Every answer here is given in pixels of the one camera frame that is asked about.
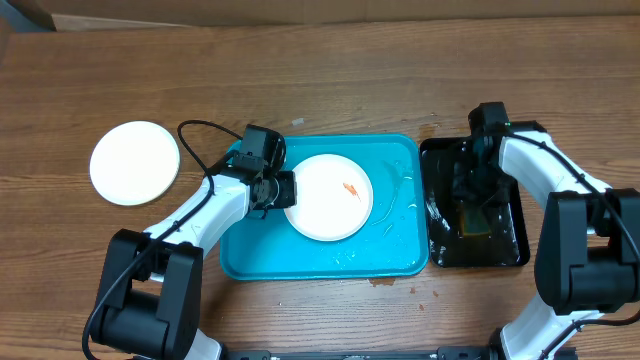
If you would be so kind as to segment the yellow green sponge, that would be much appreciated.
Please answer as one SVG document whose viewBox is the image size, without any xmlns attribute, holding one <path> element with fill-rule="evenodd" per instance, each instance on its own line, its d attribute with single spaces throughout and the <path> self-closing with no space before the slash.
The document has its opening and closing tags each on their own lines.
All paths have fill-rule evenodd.
<svg viewBox="0 0 640 360">
<path fill-rule="evenodd" d="M 460 231 L 464 237 L 484 236 L 491 233 L 489 222 L 481 207 L 473 204 L 462 205 Z"/>
</svg>

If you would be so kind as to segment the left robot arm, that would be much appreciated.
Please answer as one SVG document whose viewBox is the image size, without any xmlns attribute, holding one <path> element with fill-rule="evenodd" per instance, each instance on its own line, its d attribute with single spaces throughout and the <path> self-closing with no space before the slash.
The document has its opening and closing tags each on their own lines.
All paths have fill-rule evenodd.
<svg viewBox="0 0 640 360">
<path fill-rule="evenodd" d="M 81 338 L 86 358 L 91 342 L 137 359 L 222 358 L 223 346 L 199 328 L 204 260 L 247 214 L 296 203 L 284 137 L 249 125 L 238 138 L 238 149 L 202 168 L 200 188 L 169 217 L 114 234 Z"/>
</svg>

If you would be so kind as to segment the white plate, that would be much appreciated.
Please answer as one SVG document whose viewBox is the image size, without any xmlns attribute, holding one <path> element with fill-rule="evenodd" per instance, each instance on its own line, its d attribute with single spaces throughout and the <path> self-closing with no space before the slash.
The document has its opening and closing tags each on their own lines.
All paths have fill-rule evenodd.
<svg viewBox="0 0 640 360">
<path fill-rule="evenodd" d="M 163 195 L 179 168 L 179 148 L 169 131 L 153 122 L 132 121 L 99 140 L 90 157 L 89 177 L 105 200 L 137 206 Z"/>
<path fill-rule="evenodd" d="M 296 204 L 285 210 L 300 234 L 323 242 L 346 239 L 367 222 L 374 192 L 366 172 L 353 160 L 335 154 L 309 157 L 293 169 Z"/>
</svg>

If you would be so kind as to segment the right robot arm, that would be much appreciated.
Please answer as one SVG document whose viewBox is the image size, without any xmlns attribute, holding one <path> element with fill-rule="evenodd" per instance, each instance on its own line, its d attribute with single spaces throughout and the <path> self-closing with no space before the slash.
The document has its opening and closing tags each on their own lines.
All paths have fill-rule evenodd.
<svg viewBox="0 0 640 360">
<path fill-rule="evenodd" d="M 535 121 L 512 122 L 501 102 L 468 115 L 471 134 L 454 147 L 451 197 L 502 204 L 513 183 L 544 210 L 534 264 L 536 294 L 493 336 L 499 359 L 554 359 L 586 326 L 623 327 L 608 314 L 639 300 L 639 193 L 615 190 L 562 153 Z"/>
</svg>

